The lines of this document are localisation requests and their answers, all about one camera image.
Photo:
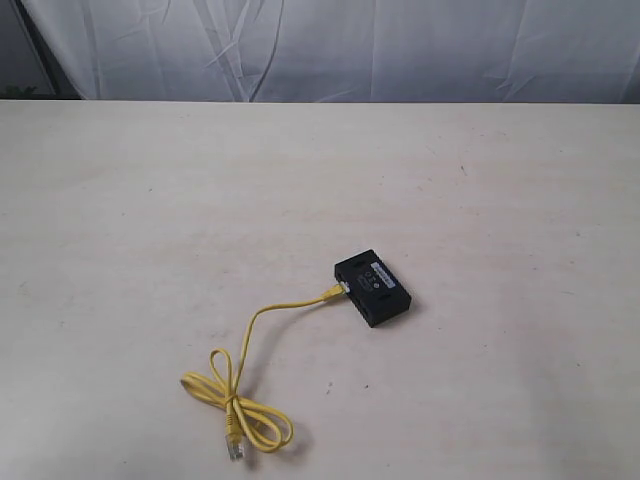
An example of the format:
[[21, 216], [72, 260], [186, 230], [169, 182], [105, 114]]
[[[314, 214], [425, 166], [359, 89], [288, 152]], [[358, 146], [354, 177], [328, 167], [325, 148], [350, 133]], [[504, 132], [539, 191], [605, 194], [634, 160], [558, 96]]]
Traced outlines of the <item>black network switch box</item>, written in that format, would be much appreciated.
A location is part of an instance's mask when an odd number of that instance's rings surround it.
[[411, 306], [409, 292], [372, 249], [335, 264], [334, 276], [370, 328], [404, 314]]

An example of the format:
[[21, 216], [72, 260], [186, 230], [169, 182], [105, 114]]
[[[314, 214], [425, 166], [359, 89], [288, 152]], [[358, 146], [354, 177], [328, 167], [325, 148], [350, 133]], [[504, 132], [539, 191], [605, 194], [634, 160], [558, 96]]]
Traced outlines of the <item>white backdrop curtain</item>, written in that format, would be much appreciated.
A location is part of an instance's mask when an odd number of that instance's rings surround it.
[[635, 1], [5, 1], [5, 98], [639, 99]]

